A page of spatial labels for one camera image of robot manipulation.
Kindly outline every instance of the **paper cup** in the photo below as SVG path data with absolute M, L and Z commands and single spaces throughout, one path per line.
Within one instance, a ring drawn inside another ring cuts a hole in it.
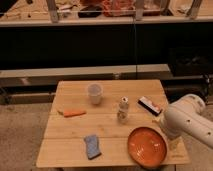
M 92 83 L 87 87 L 87 93 L 92 104 L 98 105 L 101 102 L 103 89 L 98 83 Z

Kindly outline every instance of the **blue sponge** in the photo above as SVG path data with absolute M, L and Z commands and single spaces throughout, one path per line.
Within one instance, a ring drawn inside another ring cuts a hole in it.
M 86 143 L 86 152 L 88 159 L 93 159 L 99 155 L 101 152 L 99 150 L 99 140 L 96 135 L 89 135 L 84 138 Z

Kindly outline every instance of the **cable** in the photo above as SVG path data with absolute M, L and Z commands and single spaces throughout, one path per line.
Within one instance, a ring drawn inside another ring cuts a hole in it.
M 133 30 L 134 30 L 134 58 L 135 58 L 135 78 L 138 79 L 138 39 L 137 39 L 137 27 L 135 18 L 133 18 Z

